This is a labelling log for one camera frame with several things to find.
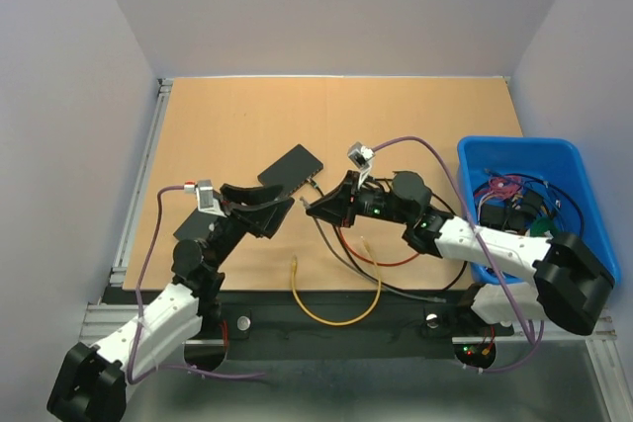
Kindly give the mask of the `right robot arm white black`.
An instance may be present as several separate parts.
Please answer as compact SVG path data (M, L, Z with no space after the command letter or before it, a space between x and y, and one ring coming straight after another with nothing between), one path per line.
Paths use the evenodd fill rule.
M307 215L336 227L351 226L357 216L398 223L419 254L485 265L518 279L498 286L507 307L493 299L491 285L459 304L455 321L461 330L477 333L519 318L549 320L581 336L594 330L614 278L579 236L522 236L471 225L433 206L430 189L410 171L397 173L388 190L365 189L360 182L360 173L348 171L337 188L306 206Z

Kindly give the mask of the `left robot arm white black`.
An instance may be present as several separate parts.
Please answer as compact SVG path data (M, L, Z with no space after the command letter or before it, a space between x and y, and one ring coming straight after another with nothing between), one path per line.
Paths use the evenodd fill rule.
M172 280L151 302L135 288L136 315L92 345L75 344L65 355L47 411L60 421L119 421L134 388L159 371L216 373L166 360L194 336L213 335L222 321L221 266L245 235L270 239L294 204L280 185L241 188L208 180L164 187L192 194L197 210L214 221L204 238L181 239L172 252Z

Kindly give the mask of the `black network switch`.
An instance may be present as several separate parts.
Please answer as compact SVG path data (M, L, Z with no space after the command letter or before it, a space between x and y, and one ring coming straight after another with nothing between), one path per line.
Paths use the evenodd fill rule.
M323 163L297 144L264 169L257 179L262 186L280 186L283 196L291 196L322 169Z

